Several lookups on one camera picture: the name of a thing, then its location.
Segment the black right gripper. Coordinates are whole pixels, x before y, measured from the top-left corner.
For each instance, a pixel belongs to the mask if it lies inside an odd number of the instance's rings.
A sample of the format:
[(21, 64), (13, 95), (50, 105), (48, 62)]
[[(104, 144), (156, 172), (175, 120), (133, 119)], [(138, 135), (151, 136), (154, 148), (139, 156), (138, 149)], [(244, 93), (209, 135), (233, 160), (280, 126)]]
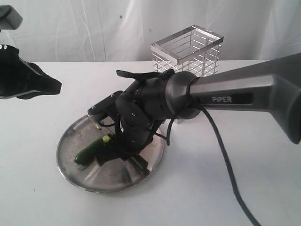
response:
[[(125, 153), (137, 153), (153, 142), (151, 129), (154, 120), (144, 125), (131, 125), (124, 117), (119, 117), (116, 135), (117, 146)], [(124, 153), (115, 147), (105, 147), (95, 154), (95, 159), (99, 167), (106, 162), (122, 158)], [(129, 157), (129, 163), (140, 173), (150, 174), (148, 162), (140, 155)]]

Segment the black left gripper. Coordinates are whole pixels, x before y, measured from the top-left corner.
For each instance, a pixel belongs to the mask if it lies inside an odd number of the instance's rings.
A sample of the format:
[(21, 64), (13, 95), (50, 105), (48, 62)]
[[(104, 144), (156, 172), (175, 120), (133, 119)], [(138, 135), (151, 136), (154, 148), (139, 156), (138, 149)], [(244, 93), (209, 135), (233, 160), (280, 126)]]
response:
[[(22, 65), (26, 68), (26, 79)], [(0, 45), (0, 98), (31, 99), (43, 95), (58, 95), (62, 83), (41, 70), (35, 63), (23, 62), (19, 49)]]

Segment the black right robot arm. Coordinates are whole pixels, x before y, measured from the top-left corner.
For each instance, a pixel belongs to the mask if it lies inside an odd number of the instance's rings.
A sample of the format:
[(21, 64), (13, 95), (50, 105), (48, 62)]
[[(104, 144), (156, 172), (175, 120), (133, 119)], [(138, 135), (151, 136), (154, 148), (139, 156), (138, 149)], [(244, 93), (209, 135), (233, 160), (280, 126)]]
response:
[(134, 82), (101, 102), (115, 134), (95, 155), (99, 165), (138, 155), (164, 120), (192, 119), (204, 108), (269, 112), (293, 143), (301, 140), (300, 54), (207, 77), (172, 69), (116, 73)]

